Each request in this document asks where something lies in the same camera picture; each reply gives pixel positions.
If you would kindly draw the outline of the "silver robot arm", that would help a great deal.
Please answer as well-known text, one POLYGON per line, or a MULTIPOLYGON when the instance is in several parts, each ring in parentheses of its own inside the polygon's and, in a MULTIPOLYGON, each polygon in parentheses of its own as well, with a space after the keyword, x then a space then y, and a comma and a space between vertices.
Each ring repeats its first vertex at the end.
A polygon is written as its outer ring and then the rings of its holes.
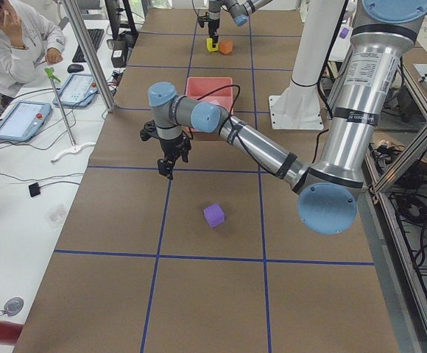
POLYGON ((245 3, 240 4, 234 0, 209 1, 207 12, 205 15, 200 16, 197 22, 201 28, 204 27, 205 23, 208 24, 208 45, 215 51, 219 46, 217 31, 220 27, 223 7, 230 14, 236 26, 243 26, 254 12, 270 2, 271 0, 247 0, 245 3))
MULTIPOLYGON (((226 6, 241 26, 271 1, 208 1, 209 38, 218 42, 220 10, 226 6)), ((311 1, 289 86, 270 96, 273 129, 323 130, 319 107, 320 76, 338 37, 348 1, 311 1)), ((184 128, 218 135, 241 149, 267 173, 288 183, 299 197, 300 220, 313 231, 334 235, 348 229, 357 214, 357 199, 364 184, 361 172, 367 145, 378 126, 381 110, 402 56, 412 49, 427 14, 427 1, 357 1, 340 78, 331 103, 321 98, 331 119, 328 137, 318 161, 304 163, 262 135, 230 110, 177 93, 170 82, 148 89, 153 120, 140 131, 143 141, 157 139, 163 150, 158 171, 172 179, 175 163, 188 162, 190 138, 184 128)))

